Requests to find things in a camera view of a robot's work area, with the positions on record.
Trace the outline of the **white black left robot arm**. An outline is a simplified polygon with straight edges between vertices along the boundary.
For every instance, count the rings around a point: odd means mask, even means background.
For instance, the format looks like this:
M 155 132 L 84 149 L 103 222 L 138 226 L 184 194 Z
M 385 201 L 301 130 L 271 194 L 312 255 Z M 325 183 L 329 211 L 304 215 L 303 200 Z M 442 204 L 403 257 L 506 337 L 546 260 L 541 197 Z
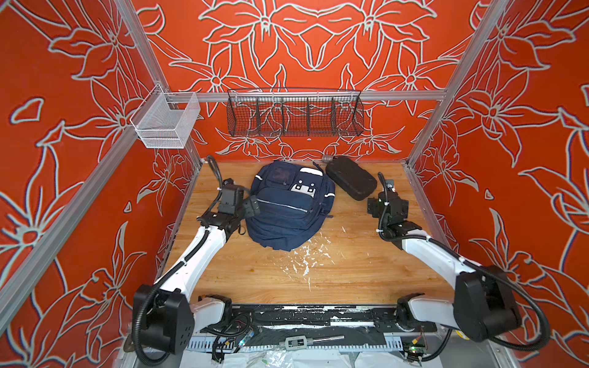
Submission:
M 195 331 L 219 323 L 226 302 L 204 297 L 193 308 L 193 291 L 216 253 L 237 231 L 243 219 L 260 213 L 255 196 L 234 209 L 219 205 L 199 218 L 201 227 L 172 268 L 152 285 L 141 285 L 133 296 L 130 339 L 137 359 L 145 367 L 161 366 L 169 356 L 182 354 Z

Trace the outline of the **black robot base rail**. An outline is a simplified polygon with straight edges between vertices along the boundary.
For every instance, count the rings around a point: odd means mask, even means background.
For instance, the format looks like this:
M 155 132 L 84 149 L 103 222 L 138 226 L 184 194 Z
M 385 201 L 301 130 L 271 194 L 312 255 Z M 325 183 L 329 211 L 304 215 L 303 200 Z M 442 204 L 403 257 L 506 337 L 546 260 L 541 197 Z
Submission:
M 232 316 L 248 315 L 253 328 L 372 328 L 394 334 L 438 331 L 431 322 L 420 322 L 411 331 L 399 328 L 396 309 L 396 305 L 237 304 L 233 305 Z

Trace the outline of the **navy blue student backpack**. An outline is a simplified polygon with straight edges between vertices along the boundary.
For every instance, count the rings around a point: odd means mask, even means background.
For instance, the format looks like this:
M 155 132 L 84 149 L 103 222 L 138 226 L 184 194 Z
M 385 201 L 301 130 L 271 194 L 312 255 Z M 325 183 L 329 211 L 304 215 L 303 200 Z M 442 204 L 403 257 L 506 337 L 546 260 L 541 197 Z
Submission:
M 275 161 L 259 170 L 250 193 L 260 213 L 246 220 L 251 240 L 292 251 L 310 240 L 330 216 L 335 184 L 318 166 Z

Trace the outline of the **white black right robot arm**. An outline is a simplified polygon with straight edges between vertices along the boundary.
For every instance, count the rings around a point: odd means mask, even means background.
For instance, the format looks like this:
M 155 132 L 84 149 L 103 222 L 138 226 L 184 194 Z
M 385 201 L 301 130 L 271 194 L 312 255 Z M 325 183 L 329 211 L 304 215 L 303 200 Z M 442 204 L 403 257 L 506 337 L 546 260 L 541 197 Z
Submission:
M 368 214 L 377 219 L 376 232 L 385 242 L 421 260 L 453 289 L 451 301 L 413 293 L 397 301 L 396 323 L 411 331 L 435 323 L 460 331 L 470 340 L 490 340 L 514 351 L 538 351 L 550 340 L 550 323 L 538 304 L 496 266 L 469 260 L 432 238 L 408 220 L 409 202 L 385 189 L 368 199 Z M 523 299 L 538 318 L 539 335 L 528 343 L 510 343 L 501 336 L 522 327 L 516 302 Z

